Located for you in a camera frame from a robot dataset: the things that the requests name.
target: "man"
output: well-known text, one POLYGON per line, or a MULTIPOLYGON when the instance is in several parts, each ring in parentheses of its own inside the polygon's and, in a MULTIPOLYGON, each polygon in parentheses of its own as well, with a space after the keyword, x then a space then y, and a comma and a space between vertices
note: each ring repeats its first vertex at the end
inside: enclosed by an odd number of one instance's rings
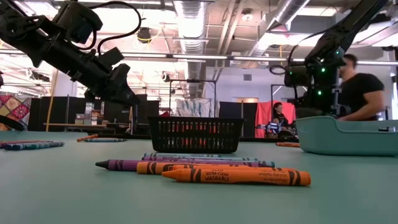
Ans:
POLYGON ((384 110, 383 83, 374 75, 355 71, 358 58, 352 54, 343 56, 346 65, 340 67, 341 94, 339 104, 349 106, 351 114, 341 121, 375 121, 384 110))

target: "ceiling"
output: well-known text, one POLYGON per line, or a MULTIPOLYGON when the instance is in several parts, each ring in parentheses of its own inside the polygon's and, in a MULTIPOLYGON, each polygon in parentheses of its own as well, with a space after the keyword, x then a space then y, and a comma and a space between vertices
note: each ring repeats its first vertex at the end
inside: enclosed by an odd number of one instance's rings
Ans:
MULTIPOLYGON (((216 0, 215 2, 208 5, 207 8, 207 23, 206 23, 206 45, 205 54, 216 54, 217 48, 222 35, 224 20, 226 11, 228 9, 231 0, 216 0)), ((251 9, 252 19, 245 21, 242 19, 242 14, 234 15, 238 18, 236 29, 233 32, 233 39, 228 46, 223 47, 226 49, 226 54, 232 54, 233 52, 244 53, 251 50, 256 44, 257 39, 263 34, 261 31, 264 21, 263 16, 274 11, 278 5, 278 0, 245 0, 243 4, 244 9, 251 9)), ((325 29, 326 25, 333 25, 338 16, 342 15, 342 12, 355 6, 359 1, 351 0, 311 0, 309 4, 303 8, 296 19, 293 20, 291 25, 291 32, 294 30, 295 35, 280 35, 272 39, 272 44, 279 45, 276 48, 268 48, 266 54, 272 57, 286 57, 288 56, 292 45, 298 43, 298 41, 313 32, 325 29)), ((18 4, 28 14, 45 15, 48 18, 53 18, 56 15, 57 10, 53 5, 60 4, 61 1, 50 1, 45 0, 37 1, 18 1, 18 4)), ((178 40, 178 17, 173 11, 160 11, 145 9, 145 3, 149 1, 134 1, 138 6, 141 6, 139 12, 141 16, 145 18, 142 21, 141 27, 148 27, 152 35, 152 40, 149 44, 142 44, 137 39, 136 35, 132 35, 123 39, 110 40, 107 42, 103 50, 109 50, 113 47, 117 47, 121 52, 145 52, 145 53, 182 53, 180 41, 178 40)), ((106 37, 127 33, 137 26, 137 16, 131 9, 121 8, 104 8, 95 9, 101 20, 103 21, 103 27, 98 33, 98 39, 104 39, 106 37)), ((229 24, 229 30, 232 29, 232 18, 229 24)), ((312 47, 315 45, 317 38, 310 39, 296 50, 294 57, 304 57, 312 47)), ((1 42, 0 53, 3 50, 13 50, 14 48, 10 45, 1 42)), ((350 52, 358 55, 360 59, 374 60, 382 56, 382 51, 379 47, 372 47, 369 45, 353 45, 350 52)), ((52 66, 43 62, 39 68, 34 68, 30 59, 25 55, 21 55, 17 51, 14 54, 0 54, 0 70, 4 73, 5 83, 25 83, 25 84, 36 84, 40 83, 42 86, 20 86, 24 91, 35 95, 48 95, 50 92, 49 83, 42 82, 40 80, 32 79, 29 77, 30 72, 27 72, 27 68, 35 72, 39 72, 48 77, 52 77, 54 72, 52 66)), ((186 74, 185 67, 186 61, 173 61, 173 62, 156 62, 156 61, 142 61, 136 59, 127 59, 123 63, 128 64, 131 70, 128 74, 127 82, 136 93, 147 93, 151 99, 157 99, 159 96, 163 99, 168 99, 169 84, 161 80, 160 76, 163 73, 167 73, 171 78, 185 79, 186 74)), ((207 65, 212 65, 212 62, 207 61, 207 65)), ((187 87, 184 83, 176 83, 173 85, 176 88, 174 98, 182 98, 186 94, 187 87)), ((84 93, 83 86, 79 87, 78 94, 84 93)))

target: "purple crayon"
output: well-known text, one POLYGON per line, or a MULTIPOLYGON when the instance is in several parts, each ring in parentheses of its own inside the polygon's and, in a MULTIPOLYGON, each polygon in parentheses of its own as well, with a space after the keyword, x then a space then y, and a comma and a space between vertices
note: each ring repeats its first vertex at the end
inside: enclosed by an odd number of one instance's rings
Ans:
POLYGON ((143 157, 143 161, 176 161, 176 160, 190 160, 190 161, 200 161, 200 160, 221 160, 221 161, 258 161, 257 158, 250 157, 185 157, 185 156, 176 156, 176 157, 164 157, 164 156, 153 156, 153 157, 143 157))
MULTIPOLYGON (((110 159, 103 162, 96 162, 95 165, 108 170, 124 170, 124 171, 136 171, 137 164, 142 161, 135 160, 122 160, 122 159, 110 159)), ((176 164, 229 164, 229 165, 246 165, 249 167, 275 167, 274 162, 266 161, 188 161, 188 160, 178 160, 178 161, 164 161, 176 164)))

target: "crayon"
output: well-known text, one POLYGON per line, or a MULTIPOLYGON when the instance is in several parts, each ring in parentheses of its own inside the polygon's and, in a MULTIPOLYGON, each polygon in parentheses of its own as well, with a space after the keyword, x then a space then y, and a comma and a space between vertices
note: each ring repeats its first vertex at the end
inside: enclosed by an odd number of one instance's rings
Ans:
POLYGON ((251 167, 275 167, 272 161, 222 161, 222 160, 190 160, 190 159, 166 159, 158 162, 176 162, 186 164, 229 164, 229 165, 246 165, 251 167))
POLYGON ((300 147, 300 143, 297 142, 277 142, 276 145, 282 147, 300 147))
POLYGON ((152 157, 143 157, 141 160, 143 161, 177 161, 181 159, 197 161, 197 160, 220 160, 220 161, 258 161, 257 158, 250 157, 163 157, 163 156, 152 156, 152 157))
MULTIPOLYGON (((96 162, 96 166, 102 167, 109 170, 123 170, 123 171, 136 171, 137 164, 139 162, 149 162, 149 161, 137 161, 137 160, 123 160, 123 159, 110 159, 107 161, 96 162)), ((246 165, 250 167, 275 167, 274 162, 266 161, 255 161, 255 162, 244 162, 244 161, 175 161, 175 162, 165 162, 168 164, 224 164, 224 165, 246 165)))
POLYGON ((6 144, 3 148, 8 151, 45 149, 50 147, 63 146, 64 142, 36 142, 36 143, 20 143, 20 144, 6 144))
POLYGON ((94 138, 94 139, 84 139, 84 142, 125 142, 126 139, 113 139, 113 138, 94 138))
POLYGON ((35 142, 52 142, 52 141, 41 141, 41 140, 31 140, 31 141, 0 141, 0 149, 6 144, 20 144, 20 143, 35 143, 35 142))
POLYGON ((184 153, 145 153, 144 157, 221 157, 220 155, 216 154, 184 154, 184 153))
POLYGON ((83 141, 85 139, 93 139, 93 138, 98 138, 98 135, 97 134, 93 134, 91 136, 82 137, 80 139, 77 139, 77 142, 81 142, 81 141, 83 141))
POLYGON ((195 165, 197 167, 212 167, 219 168, 222 167, 223 169, 227 169, 227 167, 248 167, 245 165, 227 165, 227 164, 177 164, 174 162, 139 162, 137 164, 137 173, 138 174, 162 174, 165 171, 173 170, 175 165, 181 166, 192 166, 195 165))
POLYGON ((219 165, 218 167, 215 166, 207 166, 207 165, 196 165, 196 164, 174 164, 172 167, 172 170, 177 170, 177 169, 233 169, 233 170, 279 170, 279 171, 295 171, 295 169, 292 168, 279 168, 279 167, 249 167, 249 166, 240 166, 240 165, 235 165, 235 166, 223 166, 219 165))
POLYGON ((166 171, 162 176, 178 182, 212 184, 267 184, 308 186, 311 176, 304 171, 178 169, 166 171))

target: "red curtain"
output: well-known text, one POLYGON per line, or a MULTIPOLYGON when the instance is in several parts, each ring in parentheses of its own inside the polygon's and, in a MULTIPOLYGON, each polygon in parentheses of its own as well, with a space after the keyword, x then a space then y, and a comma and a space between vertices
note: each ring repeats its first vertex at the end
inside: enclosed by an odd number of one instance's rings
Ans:
MULTIPOLYGON (((287 121, 290 123, 296 119, 296 113, 294 105, 291 103, 281 102, 283 111, 287 121)), ((272 116, 272 105, 271 102, 258 103, 256 112, 256 126, 259 124, 268 124, 271 121, 272 116)), ((256 129, 256 138, 264 138, 265 132, 262 129, 256 129)))

